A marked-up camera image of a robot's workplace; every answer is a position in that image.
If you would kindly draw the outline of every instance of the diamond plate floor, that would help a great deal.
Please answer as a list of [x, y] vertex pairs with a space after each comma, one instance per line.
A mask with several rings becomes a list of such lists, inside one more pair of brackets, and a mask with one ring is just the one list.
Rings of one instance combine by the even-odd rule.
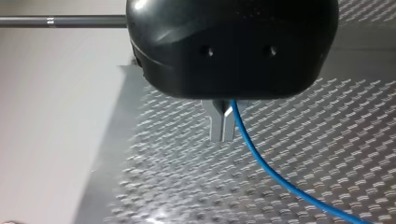
[[[243, 114], [257, 148], [300, 189], [356, 216], [396, 222], [396, 83], [320, 79]], [[241, 136], [208, 139], [197, 101], [146, 88], [109, 223], [344, 223], [288, 193]]]

